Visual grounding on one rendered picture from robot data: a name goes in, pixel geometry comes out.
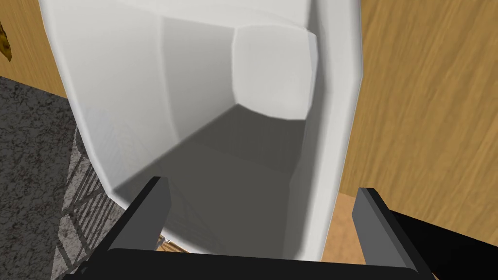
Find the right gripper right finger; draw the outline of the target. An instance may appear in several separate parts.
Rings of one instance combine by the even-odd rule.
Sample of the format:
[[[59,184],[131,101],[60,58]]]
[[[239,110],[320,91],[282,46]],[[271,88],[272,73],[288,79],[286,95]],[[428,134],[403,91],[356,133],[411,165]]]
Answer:
[[[367,265],[431,273],[392,211],[373,188],[358,188],[353,222]]]

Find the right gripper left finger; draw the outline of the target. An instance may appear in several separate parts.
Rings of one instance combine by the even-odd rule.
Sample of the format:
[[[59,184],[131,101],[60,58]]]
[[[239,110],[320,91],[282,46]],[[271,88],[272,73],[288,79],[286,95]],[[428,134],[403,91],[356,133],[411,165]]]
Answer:
[[[104,253],[114,248],[153,250],[171,205],[168,179],[151,178],[94,252]]]

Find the yellow brown spotted object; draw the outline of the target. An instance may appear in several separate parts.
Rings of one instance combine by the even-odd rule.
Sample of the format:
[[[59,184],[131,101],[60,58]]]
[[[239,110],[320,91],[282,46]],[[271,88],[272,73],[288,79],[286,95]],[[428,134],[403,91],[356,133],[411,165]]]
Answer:
[[[12,60],[11,45],[8,41],[7,35],[4,31],[1,22],[0,22],[0,53],[2,53],[9,62]]]

